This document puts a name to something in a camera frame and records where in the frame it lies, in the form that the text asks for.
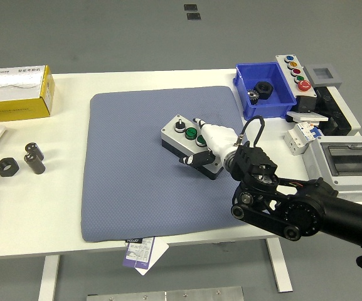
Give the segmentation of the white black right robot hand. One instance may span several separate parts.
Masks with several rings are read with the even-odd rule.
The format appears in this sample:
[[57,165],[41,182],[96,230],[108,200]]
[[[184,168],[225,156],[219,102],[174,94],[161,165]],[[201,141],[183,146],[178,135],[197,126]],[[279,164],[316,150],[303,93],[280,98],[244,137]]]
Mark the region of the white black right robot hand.
[[240,144],[234,129],[220,125],[208,124],[201,119],[193,119],[201,129],[207,151],[203,151],[192,156],[180,158],[179,162],[191,167],[200,167],[211,164],[216,159],[221,160],[221,165],[225,169],[229,169],[233,157]]

